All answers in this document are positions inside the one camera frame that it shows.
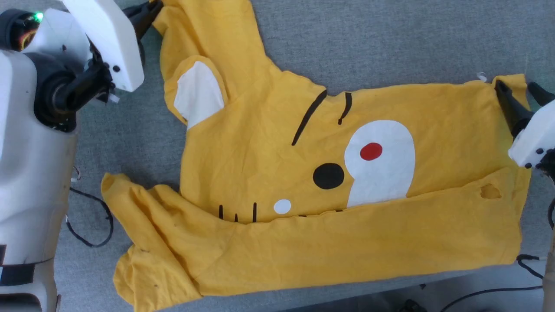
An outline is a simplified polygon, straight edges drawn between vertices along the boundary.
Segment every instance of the t-shirt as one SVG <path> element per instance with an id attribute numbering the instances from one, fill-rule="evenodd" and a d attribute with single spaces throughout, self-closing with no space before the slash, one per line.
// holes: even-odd
<path id="1" fill-rule="evenodd" d="M 102 182 L 134 243 L 114 283 L 135 311 L 515 260 L 530 171 L 492 84 L 334 95 L 266 56 L 248 0 L 164 4 L 179 192 Z M 497 79 L 526 103 L 523 75 Z"/>

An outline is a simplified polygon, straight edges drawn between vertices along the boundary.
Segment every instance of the green led light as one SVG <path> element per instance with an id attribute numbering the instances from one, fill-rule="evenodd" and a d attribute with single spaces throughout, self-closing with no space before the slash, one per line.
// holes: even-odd
<path id="1" fill-rule="evenodd" d="M 34 20 L 39 23 L 42 22 L 43 17 L 44 17 L 44 14 L 42 12 L 37 12 L 33 15 Z"/>

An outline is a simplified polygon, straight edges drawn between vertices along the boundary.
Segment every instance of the white ear print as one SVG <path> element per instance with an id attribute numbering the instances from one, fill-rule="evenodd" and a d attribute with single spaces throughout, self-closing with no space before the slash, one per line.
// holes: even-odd
<path id="1" fill-rule="evenodd" d="M 224 107 L 220 85 L 212 70 L 197 61 L 177 81 L 174 107 L 188 121 L 187 130 Z"/>

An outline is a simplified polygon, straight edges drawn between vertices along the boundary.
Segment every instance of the red circle print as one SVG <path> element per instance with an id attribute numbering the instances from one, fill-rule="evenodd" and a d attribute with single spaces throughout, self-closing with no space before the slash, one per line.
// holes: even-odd
<path id="1" fill-rule="evenodd" d="M 360 157 L 364 160 L 374 160 L 378 158 L 383 151 L 383 148 L 378 143 L 369 143 L 360 150 Z"/>

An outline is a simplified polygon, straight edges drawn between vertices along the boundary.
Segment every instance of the wire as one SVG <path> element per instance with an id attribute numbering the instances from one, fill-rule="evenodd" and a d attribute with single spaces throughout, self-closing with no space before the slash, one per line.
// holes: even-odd
<path id="1" fill-rule="evenodd" d="M 449 303 L 448 305 L 445 306 L 445 308 L 441 309 L 440 312 L 445 312 L 447 311 L 447 309 L 449 309 L 450 307 L 454 306 L 455 304 L 468 299 L 470 297 L 474 297 L 474 296 L 478 296 L 478 295 L 482 295 L 482 294 L 488 294 L 488 293 L 498 293 L 501 291 L 524 291 L 524 290 L 537 290 L 537 289 L 542 289 L 542 286 L 534 286 L 534 287 L 521 287 L 521 288 L 495 288 L 495 289 L 487 289 L 487 290 L 482 290 L 482 291 L 477 291 L 475 293 L 472 294 L 468 294 L 464 297 L 460 297 L 459 299 Z"/>
<path id="2" fill-rule="evenodd" d="M 36 29 L 31 29 L 30 31 L 24 33 L 19 39 L 19 48 L 23 51 L 33 40 L 34 35 L 37 33 Z"/>
<path id="3" fill-rule="evenodd" d="M 549 226 L 553 229 L 553 209 L 555 209 L 555 198 L 549 204 L 549 208 L 547 209 L 547 221 L 549 222 Z"/>
<path id="4" fill-rule="evenodd" d="M 112 234 L 114 233 L 114 217 L 112 216 L 112 213 L 110 212 L 110 209 L 108 208 L 108 205 L 106 205 L 106 203 L 101 200 L 100 198 L 93 196 L 91 194 L 87 194 L 85 192 L 81 192 L 80 190 L 76 190 L 74 188 L 69 188 L 69 190 L 71 190 L 72 192 L 79 194 L 81 196 L 85 196 L 89 199 L 92 199 L 96 202 L 99 202 L 102 205 L 102 208 L 104 208 L 104 211 L 106 211 L 106 214 L 108 215 L 106 217 L 106 219 L 110 222 L 110 233 L 108 234 L 108 237 L 100 244 L 91 244 L 89 241 L 87 241 L 86 239 L 82 238 L 79 234 L 77 234 L 74 230 L 73 227 L 71 226 L 71 223 L 69 222 L 69 218 L 66 215 L 65 216 L 65 224 L 68 226 L 69 231 L 71 232 L 71 234 L 73 234 L 73 236 L 75 236 L 75 238 L 77 238 L 78 240 L 80 240 L 83 244 L 85 244 L 86 246 L 90 247 L 90 248 L 98 248 L 98 247 L 102 247 L 104 245 L 106 245 L 111 239 L 112 239 Z"/>
<path id="5" fill-rule="evenodd" d="M 518 265 L 521 266 L 521 268 L 525 268 L 528 272 L 530 272 L 530 274 L 534 275 L 537 278 L 543 279 L 543 275 L 534 271 L 532 268 L 530 268 L 528 265 L 524 264 L 522 262 L 522 260 L 539 260 L 539 257 L 536 256 L 530 256 L 530 255 L 518 255 L 517 256 L 517 263 Z"/>

